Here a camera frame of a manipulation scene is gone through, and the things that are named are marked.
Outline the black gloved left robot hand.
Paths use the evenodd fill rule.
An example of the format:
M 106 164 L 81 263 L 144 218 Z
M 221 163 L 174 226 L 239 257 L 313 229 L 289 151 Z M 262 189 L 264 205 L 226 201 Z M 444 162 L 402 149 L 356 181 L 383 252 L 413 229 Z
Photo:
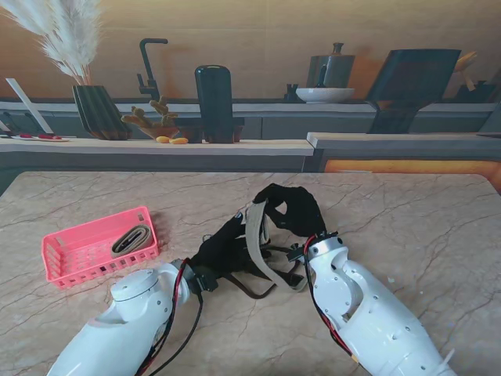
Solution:
M 200 245 L 190 265 L 209 269 L 216 277 L 246 272 L 265 278 L 248 253 L 245 229 L 243 213 L 239 211 Z

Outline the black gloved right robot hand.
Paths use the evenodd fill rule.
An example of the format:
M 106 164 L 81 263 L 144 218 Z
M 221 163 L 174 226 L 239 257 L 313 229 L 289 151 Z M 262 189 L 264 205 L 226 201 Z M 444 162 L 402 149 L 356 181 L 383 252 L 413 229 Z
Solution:
M 277 228 L 289 230 L 298 237 L 311 237 L 326 232 L 317 201 L 304 187 L 268 185 L 253 199 L 265 202 L 265 214 Z

